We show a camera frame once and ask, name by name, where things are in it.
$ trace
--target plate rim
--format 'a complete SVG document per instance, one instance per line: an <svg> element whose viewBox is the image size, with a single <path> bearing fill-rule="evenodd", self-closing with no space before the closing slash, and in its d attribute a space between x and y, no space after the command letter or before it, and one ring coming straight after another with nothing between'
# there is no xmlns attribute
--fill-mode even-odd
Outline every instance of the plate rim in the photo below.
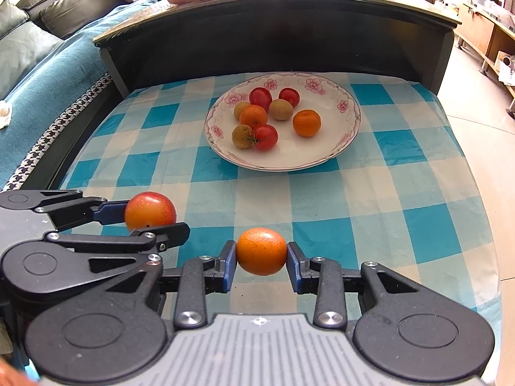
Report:
<svg viewBox="0 0 515 386"><path fill-rule="evenodd" d="M223 154L221 152L220 147L215 145L214 138L213 138L213 136L210 133L210 129L209 129L209 126L208 126L208 120L210 120L213 117L215 106L229 92L234 91L235 87L241 86L242 84L245 84L245 83L250 83L251 81L253 81L255 79L261 79L261 78L264 78L264 77L269 77L269 76L273 76L273 75L280 75L280 74L291 74L293 76L301 76L301 77L306 77L306 78L311 78L311 77L313 77L313 78L322 78L322 79L324 79L324 80L334 84L334 86L336 86L337 88L339 88L339 89L343 90L344 92L346 92L346 94L349 97L351 97L352 100L354 100L354 104L355 104L355 107L356 107L357 128L356 128L356 130L354 132L354 135L352 135L352 137L349 139L347 144L342 145L342 147L337 149L335 152L332 152L329 155L326 155L325 157L320 158L319 160L316 160L316 161L313 161L313 162L310 162L310 163L306 163L306 164L302 164L302 165L296 166L296 167L288 167L288 168L263 167L263 166L251 165L251 164L248 164L246 162L240 162L240 161L232 160L230 157L227 157L227 155L225 155L225 154ZM227 162L230 162L230 163L232 163L232 164L234 164L234 165L236 165L238 167L242 167L242 168L245 168L247 170L256 170L256 171L263 171L263 172L277 172L278 173L278 172L289 172L289 171L306 170L308 168L316 167L317 165L321 165L321 164L331 160L332 158L334 158L334 157L338 156L339 154L341 154L347 147L349 147L349 145L352 143L352 141L356 138L357 134L359 133L360 127L361 127L361 109L360 109L360 105L357 102L356 98L349 91L347 91L345 88L343 88L341 85L339 85L338 83L334 82L331 79L328 79L326 77L322 77L322 76L319 76L319 75L316 75L316 74L313 74L313 73L310 73L310 72L283 71L283 72L269 72L269 73L266 73L266 74L262 74L260 76L255 76L255 77L246 79L245 81L232 86L230 89L225 91L222 95L220 95L216 99L216 101L213 103L213 105L209 108L208 113L205 116L205 120L204 120L204 137L207 140L210 148L213 149L219 157L221 157L222 159L224 159Z"/></svg>

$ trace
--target yellow-green fruit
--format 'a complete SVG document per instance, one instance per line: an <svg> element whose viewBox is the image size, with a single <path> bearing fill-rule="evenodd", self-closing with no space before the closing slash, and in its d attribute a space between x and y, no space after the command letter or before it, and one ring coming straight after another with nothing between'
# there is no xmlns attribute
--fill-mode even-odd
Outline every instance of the yellow-green fruit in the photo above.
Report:
<svg viewBox="0 0 515 386"><path fill-rule="evenodd" d="M239 120L239 116L241 115L241 112L243 112L243 109L250 106L250 103L248 101L242 101L241 103L238 103L234 107L234 117L236 120Z"/></svg>
<svg viewBox="0 0 515 386"><path fill-rule="evenodd" d="M252 128L248 125L238 125L232 131L232 143L238 148L250 148L252 141Z"/></svg>
<svg viewBox="0 0 515 386"><path fill-rule="evenodd" d="M270 103L268 114L276 120L288 120L292 117L293 106L283 99L277 99Z"/></svg>

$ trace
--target tiled floor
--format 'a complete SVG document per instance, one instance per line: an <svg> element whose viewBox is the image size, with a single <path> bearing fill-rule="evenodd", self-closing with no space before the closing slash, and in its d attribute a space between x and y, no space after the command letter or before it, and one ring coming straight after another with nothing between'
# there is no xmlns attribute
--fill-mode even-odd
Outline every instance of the tiled floor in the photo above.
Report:
<svg viewBox="0 0 515 386"><path fill-rule="evenodd" d="M472 50L453 49L438 98L477 181L501 274L503 331L497 386L515 385L515 121L511 96Z"/></svg>

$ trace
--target checkered tablecloth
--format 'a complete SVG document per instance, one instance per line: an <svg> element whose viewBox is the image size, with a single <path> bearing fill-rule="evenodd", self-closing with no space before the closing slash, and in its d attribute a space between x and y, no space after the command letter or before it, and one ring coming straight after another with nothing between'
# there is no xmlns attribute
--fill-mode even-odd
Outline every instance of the checkered tablecloth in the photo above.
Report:
<svg viewBox="0 0 515 386"><path fill-rule="evenodd" d="M133 92L106 118L62 187L87 196L167 195L191 227L167 267L217 255L228 239L264 226L296 241L308 257L344 267L373 260L480 312L496 332L485 380L499 361L499 272L490 226L467 161L436 97L420 84L364 74L320 74L356 98L359 134L336 158L307 170L264 173L213 152L203 135L209 107L259 74L193 79ZM89 224L75 233L126 234ZM359 316L349 298L350 317ZM313 313L314 297L293 293L285 269L257 277L238 268L229 294L210 312Z"/></svg>

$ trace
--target white plate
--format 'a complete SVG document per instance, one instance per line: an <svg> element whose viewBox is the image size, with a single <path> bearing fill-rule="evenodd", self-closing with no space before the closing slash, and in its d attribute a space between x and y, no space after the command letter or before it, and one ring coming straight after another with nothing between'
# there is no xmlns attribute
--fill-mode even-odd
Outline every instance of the white plate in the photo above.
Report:
<svg viewBox="0 0 515 386"><path fill-rule="evenodd" d="M278 121L268 117L268 124L277 129L279 141L263 152L253 147L237 148L232 131L239 124L233 108L249 101L250 92L265 87L275 100L285 87L299 92L300 103L293 115L312 109L320 115L322 126L311 138L295 133L292 118ZM256 77L223 94L209 109L204 133L209 145L225 160L243 168L260 171L294 171L314 167L341 153L356 137L360 128L360 108L354 98L338 84L319 76L300 72L279 72Z"/></svg>

